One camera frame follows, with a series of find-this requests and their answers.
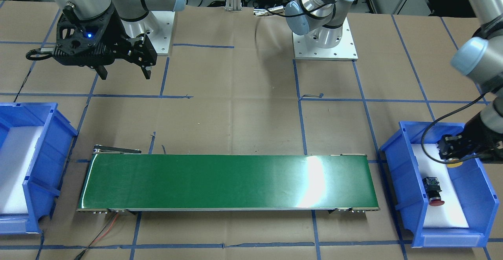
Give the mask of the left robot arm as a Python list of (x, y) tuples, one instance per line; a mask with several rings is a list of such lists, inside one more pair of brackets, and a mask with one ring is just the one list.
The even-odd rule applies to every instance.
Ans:
[[(293, 0), (283, 17), (297, 35), (306, 35), (335, 20), (336, 3), (341, 0)], [(476, 83), (483, 94), (495, 99), (474, 116), (456, 135), (438, 140), (439, 158), (444, 165), (470, 159), (502, 159), (502, 0), (469, 0), (480, 28), (451, 59), (451, 65)]]

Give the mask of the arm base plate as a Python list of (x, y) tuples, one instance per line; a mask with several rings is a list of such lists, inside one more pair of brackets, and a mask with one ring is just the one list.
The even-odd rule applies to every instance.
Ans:
[(175, 16), (176, 13), (171, 11), (151, 11), (143, 20), (123, 21), (123, 24), (128, 36), (145, 33), (159, 56), (170, 56)]
[(356, 61), (359, 59), (347, 17), (341, 27), (320, 27), (299, 36), (292, 33), (294, 58), (297, 60)]

